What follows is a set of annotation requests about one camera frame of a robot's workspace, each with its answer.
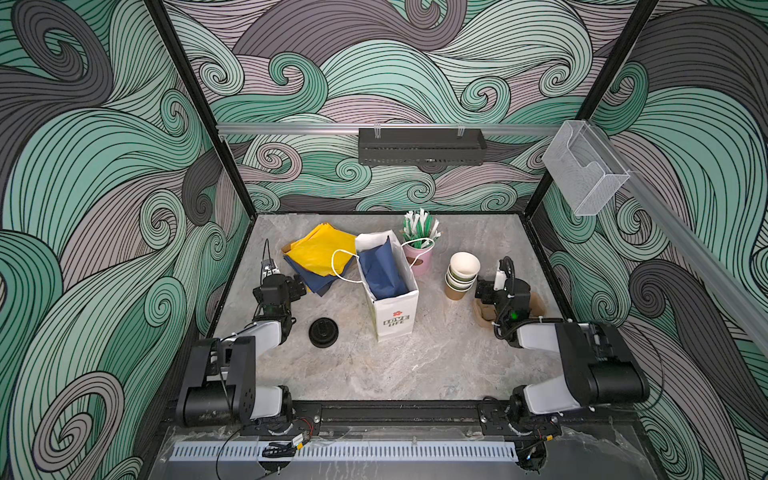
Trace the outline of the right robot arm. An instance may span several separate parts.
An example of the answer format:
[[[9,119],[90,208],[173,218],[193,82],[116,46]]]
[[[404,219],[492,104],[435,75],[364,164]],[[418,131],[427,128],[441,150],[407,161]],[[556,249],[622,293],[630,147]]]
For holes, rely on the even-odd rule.
[[[560,359],[560,375],[514,389],[512,418],[622,407],[649,399],[648,380],[616,327],[534,316],[530,285],[520,279],[480,279],[475,299],[497,339],[514,348],[554,353]]]

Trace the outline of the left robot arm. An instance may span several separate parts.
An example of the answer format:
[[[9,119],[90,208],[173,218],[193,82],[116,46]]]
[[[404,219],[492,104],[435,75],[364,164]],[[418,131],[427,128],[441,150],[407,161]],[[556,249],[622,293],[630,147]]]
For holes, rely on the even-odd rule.
[[[291,423],[292,399],[285,386],[259,385],[258,358],[282,345],[296,322],[292,303],[306,294],[297,275],[271,273],[254,290],[253,321],[225,338],[196,342],[181,383],[176,422],[186,428]]]

